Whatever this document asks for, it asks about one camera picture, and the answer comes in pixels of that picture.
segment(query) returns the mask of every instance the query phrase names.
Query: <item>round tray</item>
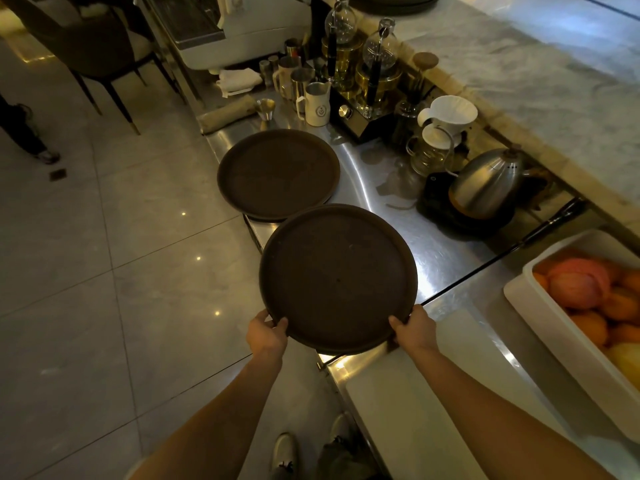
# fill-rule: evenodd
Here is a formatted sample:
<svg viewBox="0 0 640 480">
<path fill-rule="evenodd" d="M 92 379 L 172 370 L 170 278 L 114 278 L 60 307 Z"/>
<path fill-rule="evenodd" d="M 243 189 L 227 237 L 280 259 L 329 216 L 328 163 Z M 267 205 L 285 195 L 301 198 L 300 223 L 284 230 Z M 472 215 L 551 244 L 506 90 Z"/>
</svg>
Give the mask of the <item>round tray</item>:
<svg viewBox="0 0 640 480">
<path fill-rule="evenodd" d="M 231 206 L 277 222 L 324 203 L 340 180 L 340 162 L 322 139 L 298 130 L 270 130 L 231 147 L 218 168 L 218 187 Z"/>
<path fill-rule="evenodd" d="M 260 292 L 288 334 L 331 354 L 355 354 L 393 335 L 418 291 L 409 246 L 386 221 L 352 205 L 327 204 L 281 224 L 260 261 Z"/>
</svg>

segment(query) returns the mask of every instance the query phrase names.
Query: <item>marble countertop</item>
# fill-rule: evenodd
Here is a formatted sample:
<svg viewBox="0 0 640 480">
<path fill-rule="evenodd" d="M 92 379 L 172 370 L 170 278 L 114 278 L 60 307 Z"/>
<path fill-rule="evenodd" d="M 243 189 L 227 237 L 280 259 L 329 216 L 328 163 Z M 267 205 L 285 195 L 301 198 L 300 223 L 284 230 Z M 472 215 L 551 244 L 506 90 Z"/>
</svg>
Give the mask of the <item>marble countertop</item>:
<svg viewBox="0 0 640 480">
<path fill-rule="evenodd" d="M 607 65 L 611 41 L 592 44 L 597 50 L 591 60 L 597 63 L 587 65 L 587 58 L 559 48 L 560 35 L 540 41 L 504 13 L 499 19 L 486 11 L 461 0 L 439 0 L 425 13 L 396 17 L 402 60 L 410 63 L 416 52 L 435 53 L 440 63 L 425 73 L 429 80 L 475 103 L 488 124 L 640 237 L 637 68 Z M 611 13 L 603 12 L 609 17 L 604 22 L 616 22 Z M 362 31 L 376 30 L 379 16 L 356 14 Z M 539 6 L 537 17 L 543 15 Z M 532 15 L 530 26 L 542 24 L 534 20 Z M 617 36 L 635 54 L 633 66 L 640 22 L 624 17 L 624 23 L 629 33 Z"/>
</svg>

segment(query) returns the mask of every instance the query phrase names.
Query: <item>forearm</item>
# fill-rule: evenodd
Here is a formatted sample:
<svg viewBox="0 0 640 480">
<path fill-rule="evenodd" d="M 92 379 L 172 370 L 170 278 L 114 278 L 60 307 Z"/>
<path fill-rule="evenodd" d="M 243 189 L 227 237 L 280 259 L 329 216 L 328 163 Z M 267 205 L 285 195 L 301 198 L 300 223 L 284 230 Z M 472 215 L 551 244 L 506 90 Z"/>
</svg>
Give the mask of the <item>forearm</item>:
<svg viewBox="0 0 640 480">
<path fill-rule="evenodd" d="M 439 352 L 421 350 L 412 359 L 491 480 L 612 478 L 574 444 Z"/>
<path fill-rule="evenodd" d="M 254 356 L 236 379 L 178 429 L 131 480 L 235 479 L 282 360 Z"/>
</svg>

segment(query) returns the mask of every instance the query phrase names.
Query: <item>white cutting board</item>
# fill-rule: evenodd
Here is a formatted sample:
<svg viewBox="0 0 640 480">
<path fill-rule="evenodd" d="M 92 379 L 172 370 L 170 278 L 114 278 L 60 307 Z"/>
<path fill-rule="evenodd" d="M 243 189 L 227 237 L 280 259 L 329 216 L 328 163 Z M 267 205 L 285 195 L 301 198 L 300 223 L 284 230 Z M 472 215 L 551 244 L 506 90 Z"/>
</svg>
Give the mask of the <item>white cutting board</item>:
<svg viewBox="0 0 640 480">
<path fill-rule="evenodd" d="M 441 352 L 492 391 L 560 434 L 564 428 L 466 310 L 438 322 Z M 347 391 L 394 480 L 485 479 L 453 421 L 402 349 L 347 382 Z"/>
</svg>

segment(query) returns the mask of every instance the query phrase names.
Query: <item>dark chair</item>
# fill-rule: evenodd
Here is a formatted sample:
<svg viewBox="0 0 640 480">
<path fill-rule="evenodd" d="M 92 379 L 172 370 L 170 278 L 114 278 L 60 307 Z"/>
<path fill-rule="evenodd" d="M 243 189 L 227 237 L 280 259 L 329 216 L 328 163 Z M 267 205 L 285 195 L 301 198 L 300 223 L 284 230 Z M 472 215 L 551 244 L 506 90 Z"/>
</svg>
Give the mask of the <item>dark chair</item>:
<svg viewBox="0 0 640 480">
<path fill-rule="evenodd" d="M 97 18 L 80 19 L 78 23 L 60 26 L 29 0 L 1 1 L 41 44 L 68 67 L 98 114 L 102 113 L 83 77 L 100 82 L 133 130 L 140 134 L 112 82 L 130 72 L 140 77 L 139 67 L 149 62 L 156 64 L 172 89 L 181 96 L 176 82 L 153 51 L 151 41 L 127 30 L 113 10 Z"/>
</svg>

